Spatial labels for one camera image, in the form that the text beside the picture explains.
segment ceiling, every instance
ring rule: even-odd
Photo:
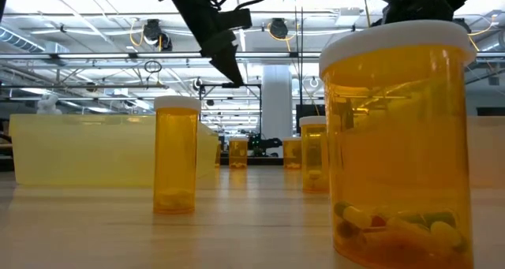
[[[223,5],[223,10],[232,10],[237,4],[249,0],[229,0]],[[287,52],[289,50],[322,51],[329,43],[332,43],[345,35],[349,35],[351,29],[366,29],[368,7],[370,21],[381,18],[382,9],[386,5],[380,0],[266,0],[250,6],[252,10],[253,27],[246,31],[236,32],[239,51],[244,52]],[[474,40],[479,43],[492,37],[501,31],[505,24],[505,0],[468,0],[466,4],[456,12],[456,17],[465,19],[474,33]],[[265,29],[272,18],[284,18],[286,26],[293,38],[290,41],[273,39]],[[174,44],[174,51],[196,52],[200,48],[194,37],[189,33],[184,21],[178,15],[171,0],[158,2],[157,0],[7,0],[6,12],[2,26],[22,35],[26,39],[41,47],[58,43],[72,53],[110,53],[110,52],[156,52],[157,48],[143,42],[140,46],[132,43],[139,42],[141,28],[147,19],[161,20],[162,28],[168,33]],[[296,26],[304,31],[302,42],[301,35],[294,35]],[[0,51],[3,53],[23,53],[24,51],[11,46],[8,43],[0,43]],[[226,82],[226,79],[206,61],[171,59],[160,60],[170,68],[163,68],[160,73],[151,75],[144,69],[144,61],[134,62],[125,60],[99,60],[97,63],[127,68],[93,69],[93,62],[69,61],[66,68],[59,72],[41,61],[8,61],[14,68],[28,71],[39,75],[42,80],[38,83],[53,84],[58,80],[65,79],[65,84],[85,84],[95,82],[97,84],[146,84],[155,85],[156,82],[170,87],[166,88],[129,88],[125,96],[128,97],[156,97],[166,94],[182,94],[196,96],[193,90],[193,82],[200,78],[206,84]],[[239,64],[242,76],[250,83],[261,83],[263,66],[270,65],[268,61],[243,61]],[[284,65],[290,65],[293,75],[293,94],[297,98],[300,91],[297,84],[298,71],[295,64],[286,60]],[[480,66],[475,69],[486,69]],[[304,63],[304,89],[302,94],[310,102],[309,95],[322,96],[324,90],[318,79],[319,69],[317,63]],[[60,96],[70,97],[68,92],[60,92]],[[104,94],[104,90],[87,92],[81,90],[72,95],[93,97],[110,96]],[[248,96],[247,100],[215,101],[215,105],[208,108],[238,109],[259,108],[257,100],[253,99],[250,90],[222,90],[216,88],[213,96],[235,95]],[[139,107],[141,112],[152,112],[152,103]],[[120,102],[107,102],[112,110],[124,109]],[[136,107],[126,110],[132,112]],[[253,121],[254,117],[247,117],[247,121]]]

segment wooden table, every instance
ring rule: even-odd
[[[0,268],[360,268],[331,247],[327,195],[299,173],[199,177],[196,212],[153,215],[150,189],[14,187],[0,174]],[[473,191],[476,268],[505,264],[505,190]]]

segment yellow plastic container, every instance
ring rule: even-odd
[[[326,117],[300,118],[301,172],[304,192],[329,192]]]
[[[218,147],[215,150],[215,167],[221,166],[221,143],[218,144]]]
[[[232,168],[247,167],[248,138],[230,138],[229,164]]]
[[[287,170],[301,169],[301,138],[287,137],[282,140],[284,168]]]
[[[152,187],[155,116],[13,114],[19,185]],[[197,175],[214,170],[217,135],[198,122]]]
[[[370,268],[473,268],[466,31],[406,21],[321,54],[333,244]]]
[[[161,96],[155,99],[155,109],[153,211],[160,214],[194,211],[200,100]]]

